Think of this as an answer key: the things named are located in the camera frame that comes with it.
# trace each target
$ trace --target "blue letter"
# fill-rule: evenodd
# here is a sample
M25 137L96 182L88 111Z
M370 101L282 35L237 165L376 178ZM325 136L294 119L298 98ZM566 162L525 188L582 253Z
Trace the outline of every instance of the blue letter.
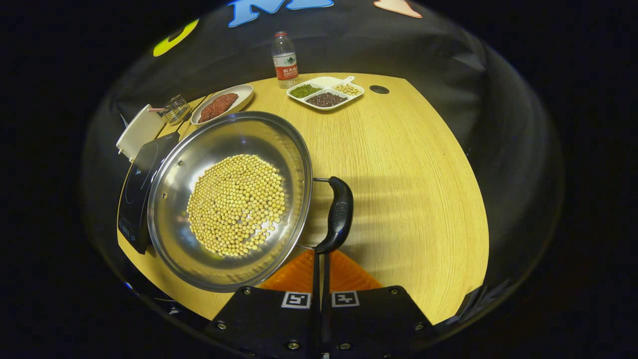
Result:
M253 12L251 6L256 6L267 13L276 13L285 0L236 0L228 4L235 6L235 18L228 23L228 27L235 27L255 20L259 13Z
M286 9L327 8L333 4L334 1L332 0L292 0L290 4L286 5Z

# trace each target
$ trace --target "black backdrop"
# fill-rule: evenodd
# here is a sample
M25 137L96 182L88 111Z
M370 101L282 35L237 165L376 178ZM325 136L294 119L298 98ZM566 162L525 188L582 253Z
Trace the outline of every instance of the black backdrop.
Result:
M618 74L628 68L628 60L623 60L627 57L618 56L612 61L614 68L610 69L600 55L628 49L628 28L623 12L611 4L596 11L586 6L557 8L550 2L497 7L490 2L433 1L428 5L486 39L542 94L552 115L561 119L558 128L568 159L574 158L569 146L572 138L569 133L575 129L573 119L598 119L603 114L619 119L628 109L623 107L627 103L622 100L618 86L623 82ZM33 127L10 125L6 138L10 139L9 145L13 144L12 139L17 139L16 144L31 139L27 143L37 149L36 155L29 157L29 166L23 175L42 178L43 173L47 174L38 181L39 186L47 189L46 196L40 197L38 192L39 202L25 200L30 199L28 194L33 187L23 181L18 188L25 192L10 193L10 200L17 205L11 214L30 216L34 213L39 215L39 225L21 222L26 216L9 218L19 227L19 238L55 240L55 245L47 246L46 250L34 250L30 246L31 250L19 253L10 261L8 287L18 294L10 319L15 319L16 332L23 335L17 343L33 344L22 346L20 352L33 354L46 349L48 353L69 356L88 352L96 356L141 353L172 356L172 353L180 353L184 345L205 350L205 346L150 313L134 297L127 296L128 290L88 247L80 230L78 209L67 210L67 204L73 200L74 180L79 174L78 144L85 133L82 124L86 124L89 114L97 108L101 91L111 86L141 55L144 44L156 43L166 35L169 30L165 24L175 19L186 22L202 13L210 3L194 3L188 9L176 8L170 13L157 2L43 6L25 11L28 16L15 16L7 22L16 35L9 41L15 41L18 50L16 61L10 63L9 77L26 85L15 87L21 99L39 99L41 111L33 105L18 103L21 110L38 114L42 119L39 128L42 133L37 131L37 137L32 132L25 136ZM142 20L129 15L142 10L152 15ZM31 26L31 31L24 29L25 24ZM96 64L96 57L103 61ZM608 95L614 101L608 102L607 96L597 95ZM61 101L63 99L73 106ZM619 130L615 126L601 126L600 131L616 135L614 131ZM613 173L611 166L603 161L597 166L604 169L598 176L600 172L606 176ZM573 169L569 161L567 169L568 172ZM626 183L617 183L617 192L622 192L623 185ZM598 199L599 192L592 190L590 202ZM32 207L32 203L38 203L39 210L51 214L42 218L41 211L31 212L22 207L23 204ZM526 300L519 298L516 304L510 303L507 306L510 311L516 310L509 317L495 314L492 321L477 326L471 333L459 335L456 342L450 341L440 350L491 353L498 346L511 354L499 356L524 356L519 355L519 350L530 353L531 349L533 354L535 351L555 353L557 349L546 347L554 341L564 344L558 350L571 357L624 349L626 339L612 331L622 322L619 309L598 308L606 297L600 293L613 287L622 290L628 284L628 271L624 275L617 274L614 269L620 264L606 256L621 249L601 247L584 235L579 241L567 237L567 227L571 227L573 220L571 195L567 203L566 216L559 226L560 240L550 248L538 271L519 293ZM584 234L586 228L587 224L581 222L576 229ZM610 226L607 236L613 238L614 235L618 235L618 229ZM595 256L591 253L594 248L597 249ZM592 283L597 286L595 291L590 290Z

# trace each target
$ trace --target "stainless steel wok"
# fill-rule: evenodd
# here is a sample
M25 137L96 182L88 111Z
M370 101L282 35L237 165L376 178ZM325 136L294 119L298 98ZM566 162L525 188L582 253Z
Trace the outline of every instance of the stainless steel wok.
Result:
M279 169L286 194L286 212L258 250L246 256L221 257L207 250L191 232L186 205L195 182L222 159L243 153L257 155ZM336 177L329 182L335 198L329 212L329 233L317 254L338 248L352 223L352 192ZM299 132L283 118L266 112L240 112L212 121L188 135L168 154L148 199L152 244L166 265L193 286L233 292L272 275L293 250L306 223L313 188L308 148Z

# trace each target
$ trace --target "ground meat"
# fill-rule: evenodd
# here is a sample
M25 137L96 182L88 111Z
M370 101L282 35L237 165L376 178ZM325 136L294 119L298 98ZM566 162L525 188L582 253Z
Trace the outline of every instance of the ground meat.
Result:
M238 97L236 93L227 93L217 97L208 106L204 107L198 123L208 121L226 112Z

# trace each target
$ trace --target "black fabric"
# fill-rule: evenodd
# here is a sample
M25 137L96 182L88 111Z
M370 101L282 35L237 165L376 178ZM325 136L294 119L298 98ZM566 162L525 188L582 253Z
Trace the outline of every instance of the black fabric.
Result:
M285 28L302 73L401 77L421 92L468 155L479 183L490 234L485 285L520 282L540 258L560 212L563 167L551 121L532 89L493 49L434 12L412 7L423 19L351 0L330 8L261 12L230 29L232 6L223 6L202 16L166 54L153 57L148 49L108 92L85 144L87 226L107 262L123 276L127 259L115 235L117 200L130 166L115 148L122 117L130 121L147 103L162 106L178 93L194 100L273 77L272 36ZM99 193L91 191L95 186Z

